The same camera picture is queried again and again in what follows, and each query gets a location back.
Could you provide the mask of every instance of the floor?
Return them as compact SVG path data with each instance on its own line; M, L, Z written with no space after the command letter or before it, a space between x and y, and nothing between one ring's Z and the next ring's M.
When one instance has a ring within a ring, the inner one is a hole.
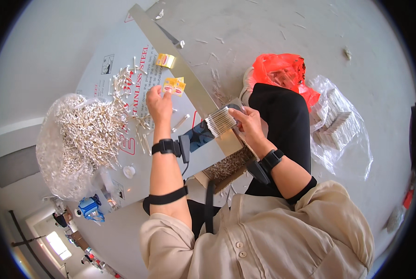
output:
M335 177L314 162L312 175L319 182L338 181L347 189L371 227L378 257L394 236L386 232L386 220L406 192L410 107L415 102L406 56L378 7L369 0L166 0L147 13L154 18L161 9L164 17L157 23L185 41L181 53L189 64L205 62L211 52L220 59L193 67L208 91L213 85L211 67L219 71L223 92L238 96L243 73L258 55L296 53L305 58L307 79L329 78L353 103L370 137L374 161L368 179ZM343 55L345 47L352 53L351 62ZM344 163L351 168L354 160ZM244 193L250 181L251 176L240 177L230 195ZM190 186L191 199L203 202L204 197L201 185ZM226 201L227 195L217 195L215 204ZM86 220L78 220L78 227L113 268L140 278L147 271L139 258L138 228L146 219L141 205L131 204L109 214L101 227Z

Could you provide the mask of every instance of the black pants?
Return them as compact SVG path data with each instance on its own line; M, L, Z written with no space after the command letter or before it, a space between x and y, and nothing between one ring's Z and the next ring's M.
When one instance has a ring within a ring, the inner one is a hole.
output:
M252 109L258 110L261 118L267 122L268 140L310 173L309 111L304 98L289 89L256 83L249 104ZM283 198L273 182L263 185L256 179L251 181L246 194ZM188 200L188 207L192 218L192 231L197 239L205 222L205 205ZM214 207L214 215L219 210L220 207Z

